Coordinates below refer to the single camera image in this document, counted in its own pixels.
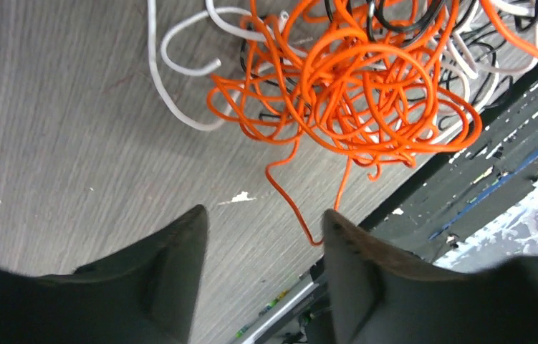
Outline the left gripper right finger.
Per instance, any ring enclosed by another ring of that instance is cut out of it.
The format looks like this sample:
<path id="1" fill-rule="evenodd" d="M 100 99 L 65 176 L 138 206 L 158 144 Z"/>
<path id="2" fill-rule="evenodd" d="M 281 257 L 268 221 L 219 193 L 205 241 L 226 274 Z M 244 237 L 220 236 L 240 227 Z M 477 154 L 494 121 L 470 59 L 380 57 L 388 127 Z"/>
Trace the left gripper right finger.
<path id="1" fill-rule="evenodd" d="M 329 209 L 324 262 L 338 343 L 538 343 L 538 256 L 437 267 Z"/>

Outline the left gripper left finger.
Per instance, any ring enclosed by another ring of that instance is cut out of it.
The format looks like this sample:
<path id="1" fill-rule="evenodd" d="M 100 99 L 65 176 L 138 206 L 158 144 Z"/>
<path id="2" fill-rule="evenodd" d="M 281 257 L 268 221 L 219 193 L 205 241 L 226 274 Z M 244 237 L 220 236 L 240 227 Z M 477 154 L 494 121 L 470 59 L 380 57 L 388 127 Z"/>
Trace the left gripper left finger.
<path id="1" fill-rule="evenodd" d="M 0 269 L 0 343 L 187 343 L 207 241 L 197 205 L 71 274 Z"/>

